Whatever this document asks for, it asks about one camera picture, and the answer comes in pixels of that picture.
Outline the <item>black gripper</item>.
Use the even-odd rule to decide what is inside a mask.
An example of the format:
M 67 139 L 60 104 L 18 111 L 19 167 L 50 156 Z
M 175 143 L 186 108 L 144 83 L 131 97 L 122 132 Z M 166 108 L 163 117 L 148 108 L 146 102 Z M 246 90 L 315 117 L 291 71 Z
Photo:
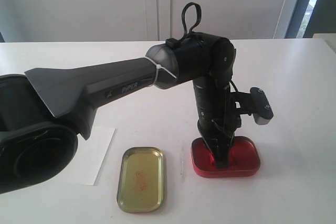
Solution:
M 235 140 L 235 131 L 241 127 L 241 117 L 230 96 L 214 98 L 196 97 L 198 122 L 207 149 L 218 169 L 229 168 L 229 151 Z

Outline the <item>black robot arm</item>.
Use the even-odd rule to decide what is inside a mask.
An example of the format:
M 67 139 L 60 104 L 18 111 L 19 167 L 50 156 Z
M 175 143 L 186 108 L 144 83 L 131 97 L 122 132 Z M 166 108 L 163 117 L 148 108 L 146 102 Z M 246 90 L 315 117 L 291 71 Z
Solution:
M 168 89 L 202 77 L 229 86 L 236 49 L 205 33 L 170 38 L 144 57 L 74 69 L 34 68 L 1 76 L 1 193 L 42 183 L 88 139 L 99 107 L 145 87 Z

